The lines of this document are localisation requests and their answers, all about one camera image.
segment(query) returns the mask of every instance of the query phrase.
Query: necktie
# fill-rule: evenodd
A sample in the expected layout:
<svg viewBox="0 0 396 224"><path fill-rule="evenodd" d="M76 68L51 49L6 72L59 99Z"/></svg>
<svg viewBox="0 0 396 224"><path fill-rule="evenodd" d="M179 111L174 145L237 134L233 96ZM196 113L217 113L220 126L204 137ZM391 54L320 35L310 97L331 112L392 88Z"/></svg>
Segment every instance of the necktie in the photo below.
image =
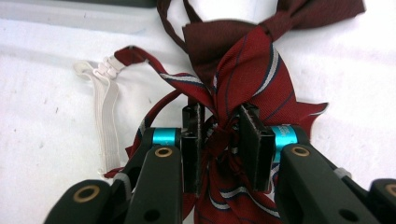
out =
<svg viewBox="0 0 396 224"><path fill-rule="evenodd" d="M127 148L128 155L134 155L143 130L159 111L181 93L186 94L207 107L213 117L205 123L202 191L198 199L183 195L184 217L195 206L195 223L280 223L274 203L278 165L272 170L272 188L256 192L249 185L240 158L231 150L238 141L236 109L251 103L260 109L265 125L298 124L309 133L312 122L327 104L296 101L288 70L272 42L289 29L318 27L353 17L364 10L362 3L280 1L275 16L258 25L242 21L202 22L188 1L184 4L191 19L191 24L183 29L186 42L176 36L166 19L170 0L160 0L158 9L167 33L189 54L197 77L187 73L169 75L158 60L137 47L115 53L126 66L147 61L176 89L148 112L134 144Z"/></svg>

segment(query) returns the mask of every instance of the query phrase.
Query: red striped necktie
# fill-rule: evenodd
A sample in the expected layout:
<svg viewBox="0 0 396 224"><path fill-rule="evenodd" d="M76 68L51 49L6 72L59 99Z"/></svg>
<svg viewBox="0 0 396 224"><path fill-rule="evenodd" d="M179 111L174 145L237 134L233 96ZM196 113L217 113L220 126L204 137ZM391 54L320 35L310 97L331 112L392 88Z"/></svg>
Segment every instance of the red striped necktie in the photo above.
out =
<svg viewBox="0 0 396 224"><path fill-rule="evenodd" d="M148 112L134 144L127 148L128 155L134 155L143 130L161 109L183 93L213 113L205 123L201 194L199 198L183 195L183 216L195 206L195 223L280 223L274 203L278 166L275 164L272 171L272 188L268 192L253 191L240 158L227 150L238 143L236 110L243 103L251 103L260 109L265 125L297 124L309 133L312 122L327 104L296 101L289 72L272 42L290 28L317 27L353 17L364 10L361 1L280 1L275 16L259 25L241 21L201 22L188 1L184 3L193 21L183 29L185 43L166 20L170 0L159 0L158 9L165 29L189 54L198 77L187 73L169 75L158 60L137 47L115 53L125 65L148 61L176 89ZM337 8L346 13L339 11L339 15L333 15ZM314 16L324 18L314 20Z"/></svg>

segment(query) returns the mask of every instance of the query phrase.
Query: white table surface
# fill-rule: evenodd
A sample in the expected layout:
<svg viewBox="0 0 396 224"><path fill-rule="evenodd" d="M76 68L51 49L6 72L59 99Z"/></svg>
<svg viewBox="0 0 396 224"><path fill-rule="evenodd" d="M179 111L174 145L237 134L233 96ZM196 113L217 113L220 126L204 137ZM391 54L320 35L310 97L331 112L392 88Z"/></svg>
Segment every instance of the white table surface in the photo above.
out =
<svg viewBox="0 0 396 224"><path fill-rule="evenodd" d="M276 7L263 2L191 0L206 21L262 21ZM396 178L396 2L365 5L353 20L288 32L275 45L298 99L330 103L313 126L312 144L368 189L374 179ZM180 0L170 15L181 34L187 17ZM72 64L101 62L128 45L146 49L170 73L192 71L155 8L0 1L0 223L42 223L69 187L100 178L92 84ZM115 121L126 162L123 149L140 120L172 88L143 63L117 82ZM181 97L166 107L154 126L180 126L185 104Z"/></svg>

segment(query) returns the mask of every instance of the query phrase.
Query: cyan metal joint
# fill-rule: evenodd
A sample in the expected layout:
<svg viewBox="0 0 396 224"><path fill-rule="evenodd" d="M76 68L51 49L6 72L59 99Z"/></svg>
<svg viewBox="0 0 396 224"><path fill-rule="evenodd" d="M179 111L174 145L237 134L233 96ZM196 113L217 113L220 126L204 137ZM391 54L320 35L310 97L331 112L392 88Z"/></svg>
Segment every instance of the cyan metal joint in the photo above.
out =
<svg viewBox="0 0 396 224"><path fill-rule="evenodd" d="M176 129L175 128L156 128L152 136L152 145L175 146Z"/></svg>
<svg viewBox="0 0 396 224"><path fill-rule="evenodd" d="M271 126L271 129L276 135L276 154L274 157L274 162L280 162L280 152L282 151L283 147L288 144L298 143L297 135L294 129L289 125Z"/></svg>

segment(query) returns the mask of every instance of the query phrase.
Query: maroon tie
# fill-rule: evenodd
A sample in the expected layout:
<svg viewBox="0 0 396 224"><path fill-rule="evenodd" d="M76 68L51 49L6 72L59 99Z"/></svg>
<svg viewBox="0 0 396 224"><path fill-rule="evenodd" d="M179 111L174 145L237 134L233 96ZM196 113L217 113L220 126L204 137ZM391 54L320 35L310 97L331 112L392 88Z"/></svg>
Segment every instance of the maroon tie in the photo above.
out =
<svg viewBox="0 0 396 224"><path fill-rule="evenodd" d="M134 144L127 148L128 155L132 157L138 148L142 129L183 93L213 113L205 123L202 191L198 199L193 194L183 195L184 217L195 206L195 223L280 223L273 195L253 191L240 158L228 150L238 143L237 107L254 104L265 125L297 124L309 133L312 122L327 104L296 101L289 72L272 42L290 28L317 27L353 17L363 11L361 1L281 1L275 16L260 25L241 21L201 22L188 1L184 3L192 21L183 29L186 43L166 20L170 0L159 0L158 9L165 29L189 54L198 77L187 73L169 75L160 62L137 47L115 53L125 65L148 61L176 89L148 112ZM332 10L337 8L343 10L334 16ZM277 169L274 166L274 183Z"/></svg>

